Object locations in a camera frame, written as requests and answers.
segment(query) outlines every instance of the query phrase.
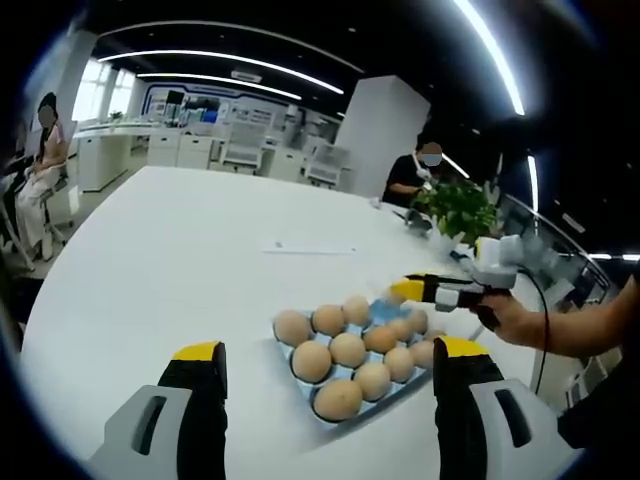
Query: blue egg tray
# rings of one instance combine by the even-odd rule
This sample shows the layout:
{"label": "blue egg tray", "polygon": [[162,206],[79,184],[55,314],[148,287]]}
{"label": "blue egg tray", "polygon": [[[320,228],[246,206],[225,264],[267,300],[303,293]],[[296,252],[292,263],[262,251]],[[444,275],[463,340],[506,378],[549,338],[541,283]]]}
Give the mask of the blue egg tray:
{"label": "blue egg tray", "polygon": [[[385,325],[391,320],[393,320],[394,318],[398,318],[398,317],[406,318],[411,314],[411,312],[412,312],[412,309],[409,307],[402,307],[402,306],[398,307],[395,305],[391,305],[385,302],[384,300],[378,299],[378,300],[375,300],[369,307],[369,325],[367,327],[360,327],[358,325],[346,324],[343,332],[354,333],[362,337],[371,328],[374,328],[380,325]],[[311,337],[309,338],[309,340],[314,340],[328,347],[332,337],[330,337],[329,335],[325,335],[323,333],[318,333],[313,329],[313,325],[311,324],[311,315],[313,312],[301,312],[301,313],[303,313],[309,319],[309,324],[311,325]],[[396,346],[409,347],[413,343],[421,341],[422,339],[423,339],[422,335],[414,333],[408,342],[397,342]],[[285,343],[278,341],[277,338],[276,338],[276,341],[280,346],[280,349],[282,350],[282,354],[284,355],[285,359],[289,363],[289,369],[291,371],[291,375],[293,376],[296,383],[298,384],[298,387],[300,388],[300,391],[302,392],[302,395],[304,396],[305,400],[309,403],[309,406],[311,407],[311,411],[313,412],[313,415],[316,417],[316,419],[318,419],[318,421],[323,426],[329,429],[337,427],[338,425],[346,424],[346,423],[351,423],[351,422],[355,423],[358,420],[362,420],[366,417],[375,415],[377,412],[379,412],[380,410],[383,410],[384,408],[388,407],[391,403],[396,401],[398,398],[402,397],[403,393],[404,394],[408,393],[413,388],[418,387],[419,385],[431,379],[431,376],[432,376],[432,372],[430,369],[414,367],[411,377],[405,383],[397,383],[392,381],[391,389],[389,390],[389,393],[387,393],[385,396],[383,396],[382,398],[380,398],[375,402],[367,402],[366,400],[364,400],[362,402],[362,406],[360,407],[360,411],[358,412],[358,415],[356,415],[355,417],[350,418],[348,420],[344,420],[342,422],[330,422],[318,416],[313,410],[313,400],[316,396],[316,393],[318,393],[318,391],[331,380],[335,380],[338,378],[352,379],[353,376],[355,375],[356,369],[333,364],[333,366],[331,367],[331,370],[329,371],[329,374],[322,381],[318,383],[304,382],[299,378],[297,378],[294,375],[293,370],[291,369],[291,359],[293,356],[294,348]],[[383,363],[383,360],[384,360],[384,355],[376,352],[367,351],[367,356],[365,357],[365,361],[362,365],[364,365],[365,363]]]}

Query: black shirt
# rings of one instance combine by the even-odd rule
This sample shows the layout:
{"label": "black shirt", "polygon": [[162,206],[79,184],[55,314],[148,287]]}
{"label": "black shirt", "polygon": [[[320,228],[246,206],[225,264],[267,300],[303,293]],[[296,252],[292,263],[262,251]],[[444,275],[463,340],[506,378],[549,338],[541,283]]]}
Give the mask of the black shirt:
{"label": "black shirt", "polygon": [[[640,285],[640,262],[633,278]],[[571,446],[587,448],[566,478],[614,478],[616,469],[635,465],[639,429],[640,311],[625,332],[620,363],[558,420],[558,430]]]}
{"label": "black shirt", "polygon": [[[427,168],[425,165],[420,164],[422,168]],[[418,176],[416,164],[413,161],[413,155],[403,155],[396,160],[393,164],[389,178],[387,179],[387,186],[382,196],[382,201],[387,203],[393,203],[399,207],[409,207],[413,195],[396,193],[389,190],[389,187],[394,183],[401,185],[407,185],[409,187],[421,187],[424,184],[424,180]]]}

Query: table surface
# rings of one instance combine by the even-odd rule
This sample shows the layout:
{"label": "table surface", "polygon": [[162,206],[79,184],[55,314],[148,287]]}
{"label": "table surface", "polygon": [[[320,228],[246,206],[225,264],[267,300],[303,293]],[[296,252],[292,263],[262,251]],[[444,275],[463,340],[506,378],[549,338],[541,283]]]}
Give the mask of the table surface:
{"label": "table surface", "polygon": [[[403,221],[353,195],[244,175],[145,167],[107,198],[62,251],[29,319],[21,367],[45,423],[88,459],[106,420],[156,384],[183,346],[227,345],[228,478],[438,478],[431,383],[331,437],[273,340],[285,308],[370,299],[406,273],[460,274]],[[266,253],[275,241],[336,254]],[[518,280],[516,297],[537,307]],[[475,316],[424,307],[447,333]],[[505,377],[531,382],[534,352],[484,331]]]}

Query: ceiling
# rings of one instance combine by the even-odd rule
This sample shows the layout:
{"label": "ceiling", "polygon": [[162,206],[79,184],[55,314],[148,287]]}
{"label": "ceiling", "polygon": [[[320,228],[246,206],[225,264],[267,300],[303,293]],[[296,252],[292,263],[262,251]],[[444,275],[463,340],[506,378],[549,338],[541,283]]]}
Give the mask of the ceiling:
{"label": "ceiling", "polygon": [[[640,252],[640,241],[625,221],[626,199],[640,172],[637,154],[628,151],[632,125],[637,125],[629,112],[638,106],[637,92],[631,95],[638,78],[628,60],[637,59],[632,46],[640,44],[629,20],[640,12],[629,4],[638,2],[572,2],[577,9],[561,1],[470,2],[514,72],[524,119],[516,118],[502,77],[454,0],[183,0],[179,8],[157,1],[98,0],[90,3],[84,28],[102,35],[97,57],[138,50],[204,50],[305,73],[341,88],[344,95],[277,71],[217,58],[116,61],[136,73],[229,77],[242,67],[261,75],[262,84],[298,94],[301,105],[334,117],[346,110],[359,79],[397,75],[432,103],[445,152],[472,178],[487,178],[499,152],[506,152],[507,171],[522,169],[530,151],[539,166],[545,215],[591,251]],[[167,21],[191,23],[154,23]],[[149,25],[116,31],[138,24]],[[528,177],[516,180],[512,189],[527,200]],[[585,234],[571,231],[563,213],[581,223]]]}

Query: cable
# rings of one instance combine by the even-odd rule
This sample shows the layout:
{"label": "cable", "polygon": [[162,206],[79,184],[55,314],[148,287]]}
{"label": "cable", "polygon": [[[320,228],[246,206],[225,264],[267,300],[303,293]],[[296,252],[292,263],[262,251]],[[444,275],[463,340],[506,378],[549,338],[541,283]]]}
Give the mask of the cable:
{"label": "cable", "polygon": [[537,395],[538,392],[540,391],[540,383],[542,382],[542,372],[544,371],[544,363],[547,359],[547,350],[549,349],[549,330],[550,330],[549,309],[547,308],[547,301],[544,298],[544,293],[542,292],[542,289],[540,288],[538,283],[533,278],[533,274],[531,273],[531,271],[523,265],[519,265],[519,267],[520,268],[518,269],[518,272],[524,273],[527,277],[529,277],[529,280],[531,280],[531,283],[533,283],[533,286],[536,287],[536,290],[538,290],[538,293],[540,294],[540,298],[542,299],[542,307],[544,308],[544,349],[542,350],[542,362],[540,363],[540,374],[538,375],[538,383],[536,385],[536,390],[535,390],[535,394]]}

